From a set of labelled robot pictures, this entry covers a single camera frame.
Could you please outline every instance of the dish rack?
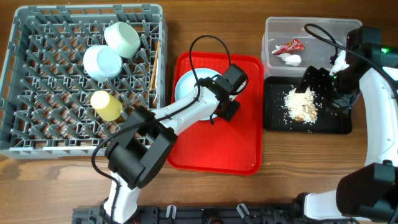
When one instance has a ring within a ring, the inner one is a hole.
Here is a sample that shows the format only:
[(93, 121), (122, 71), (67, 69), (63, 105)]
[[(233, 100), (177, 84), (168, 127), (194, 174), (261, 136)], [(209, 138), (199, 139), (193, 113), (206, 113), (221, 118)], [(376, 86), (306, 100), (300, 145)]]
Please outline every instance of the dish rack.
[[(104, 29), (126, 22), (141, 38), (122, 72), (98, 83), (83, 66), (91, 45), (106, 44)], [(149, 91), (157, 42), (156, 88)], [(0, 79), (0, 154), (15, 159), (91, 155), (123, 119), (103, 121), (90, 105), (96, 90), (123, 103), (126, 119), (140, 105), (165, 106), (167, 25), (157, 4), (24, 6), (14, 16)], [(145, 137), (139, 137), (150, 145)]]

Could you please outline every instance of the candy wrapper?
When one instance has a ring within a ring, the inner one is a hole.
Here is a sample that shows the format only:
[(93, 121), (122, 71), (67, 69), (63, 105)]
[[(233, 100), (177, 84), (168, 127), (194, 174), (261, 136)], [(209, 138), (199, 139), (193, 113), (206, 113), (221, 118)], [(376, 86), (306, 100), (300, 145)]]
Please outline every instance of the candy wrapper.
[(305, 47), (303, 43), (301, 43), (299, 40), (294, 38), (292, 41), (290, 41), (287, 44), (284, 44), (282, 46), (276, 46), (276, 50), (273, 50), (272, 53), (274, 55), (280, 55), (282, 53), (288, 53), (293, 50), (303, 50)]

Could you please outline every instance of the wooden surface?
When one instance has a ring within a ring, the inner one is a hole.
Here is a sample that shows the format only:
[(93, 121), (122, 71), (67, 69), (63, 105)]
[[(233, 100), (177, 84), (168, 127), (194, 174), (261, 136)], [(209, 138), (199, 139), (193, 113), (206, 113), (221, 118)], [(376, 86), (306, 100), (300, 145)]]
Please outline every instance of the wooden surface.
[[(144, 3), (125, 1), (126, 3)], [(85, 4), (115, 4), (110, 1)], [(222, 38), (231, 53), (261, 57), (261, 39), (270, 16), (359, 19), (382, 30), (384, 44), (397, 45), (396, 0), (259, 0), (161, 1), (169, 27), (172, 81), (176, 58), (202, 34)], [(1, 1), (0, 61), (4, 60), (14, 11), (22, 5), (78, 4), (76, 0)], [(195, 49), (222, 52), (203, 40)], [(300, 192), (323, 192), (364, 164), (366, 117), (362, 98), (353, 113), (354, 129), (345, 136), (264, 131), (260, 171), (250, 177), (180, 171), (164, 165), (142, 190), (140, 205), (236, 205), (239, 202), (289, 202)], [(105, 160), (98, 162), (104, 170)], [(99, 205), (111, 182), (92, 168), (88, 158), (15, 161), (0, 157), (0, 223), (70, 223), (73, 208)]]

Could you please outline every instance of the light blue plate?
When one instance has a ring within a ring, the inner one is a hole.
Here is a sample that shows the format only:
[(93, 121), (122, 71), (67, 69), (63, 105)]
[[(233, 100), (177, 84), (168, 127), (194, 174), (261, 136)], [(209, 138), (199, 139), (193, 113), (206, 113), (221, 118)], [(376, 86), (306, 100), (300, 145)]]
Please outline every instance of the light blue plate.
[[(209, 68), (196, 68), (195, 71), (197, 73), (198, 78), (213, 77), (219, 74), (218, 72)], [(195, 80), (195, 76), (193, 75), (192, 70), (185, 73), (175, 86), (175, 91), (174, 91), (175, 101), (178, 101), (186, 97), (188, 94), (190, 94), (196, 82), (197, 81)], [(209, 118), (201, 119), (201, 121), (207, 121), (207, 120), (209, 120)]]

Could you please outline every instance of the wooden stick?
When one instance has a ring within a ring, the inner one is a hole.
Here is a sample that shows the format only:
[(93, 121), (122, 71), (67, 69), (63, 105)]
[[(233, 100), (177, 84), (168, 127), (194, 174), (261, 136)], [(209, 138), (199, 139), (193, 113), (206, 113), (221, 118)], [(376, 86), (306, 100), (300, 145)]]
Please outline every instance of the wooden stick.
[(154, 84), (155, 71), (156, 71), (156, 66), (157, 66), (157, 55), (159, 53), (159, 43), (160, 43), (160, 40), (157, 42), (156, 54), (155, 54), (155, 62), (154, 62), (154, 67), (152, 69), (152, 77), (150, 78), (149, 91), (152, 91), (152, 86)]

